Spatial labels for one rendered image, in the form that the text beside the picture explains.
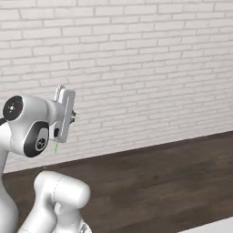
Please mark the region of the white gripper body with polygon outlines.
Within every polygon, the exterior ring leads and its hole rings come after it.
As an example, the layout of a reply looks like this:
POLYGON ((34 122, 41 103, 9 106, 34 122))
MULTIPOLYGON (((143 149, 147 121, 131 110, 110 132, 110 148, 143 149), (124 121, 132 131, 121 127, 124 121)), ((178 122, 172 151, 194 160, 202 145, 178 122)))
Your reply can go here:
POLYGON ((62 85, 59 85, 56 88, 55 104, 57 115, 54 126, 54 139, 59 143, 65 143, 67 141, 71 114, 72 110, 74 110, 75 98, 75 90, 66 89, 62 85))

